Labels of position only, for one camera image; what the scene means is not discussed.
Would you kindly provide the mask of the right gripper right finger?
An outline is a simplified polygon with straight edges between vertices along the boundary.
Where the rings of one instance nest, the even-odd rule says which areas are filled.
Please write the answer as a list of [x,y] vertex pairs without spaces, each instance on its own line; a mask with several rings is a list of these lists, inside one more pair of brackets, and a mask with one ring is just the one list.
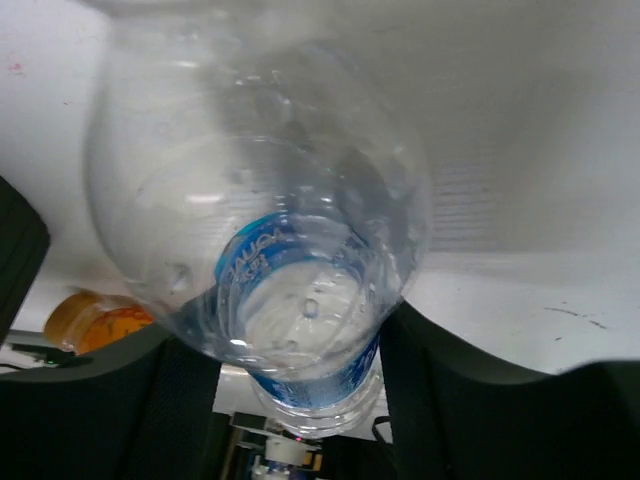
[[400,305],[380,354],[402,479],[635,479],[639,365],[551,375],[491,355]]

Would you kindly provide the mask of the orange juice bottle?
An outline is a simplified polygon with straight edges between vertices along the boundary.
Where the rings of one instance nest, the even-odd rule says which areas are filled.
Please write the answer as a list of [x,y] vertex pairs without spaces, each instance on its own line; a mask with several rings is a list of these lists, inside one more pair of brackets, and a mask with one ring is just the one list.
[[83,355],[152,322],[152,316],[130,297],[78,290],[54,309],[43,334],[57,348]]

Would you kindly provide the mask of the blue-label water bottle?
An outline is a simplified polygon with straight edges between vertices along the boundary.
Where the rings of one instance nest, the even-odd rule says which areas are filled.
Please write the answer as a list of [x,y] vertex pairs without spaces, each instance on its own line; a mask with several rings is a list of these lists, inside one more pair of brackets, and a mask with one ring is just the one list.
[[244,368],[269,414],[319,439],[348,431],[381,390],[379,259],[336,218],[278,212],[236,233],[210,288],[179,310],[189,344]]

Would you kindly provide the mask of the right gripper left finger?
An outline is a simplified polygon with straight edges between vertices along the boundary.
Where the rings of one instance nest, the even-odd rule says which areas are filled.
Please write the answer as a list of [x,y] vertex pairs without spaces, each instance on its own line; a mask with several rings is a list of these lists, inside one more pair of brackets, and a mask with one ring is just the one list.
[[218,361],[149,326],[1,377],[4,479],[197,479]]

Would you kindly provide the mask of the clear unlabelled water bottle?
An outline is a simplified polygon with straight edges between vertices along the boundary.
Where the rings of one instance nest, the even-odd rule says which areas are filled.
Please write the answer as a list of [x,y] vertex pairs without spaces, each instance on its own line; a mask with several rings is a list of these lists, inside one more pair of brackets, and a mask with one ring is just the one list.
[[377,331],[423,259],[430,182],[417,135],[359,61],[352,3],[94,8],[109,32],[85,185],[132,295],[191,346],[179,310],[211,287],[231,238],[272,213],[318,215],[378,256]]

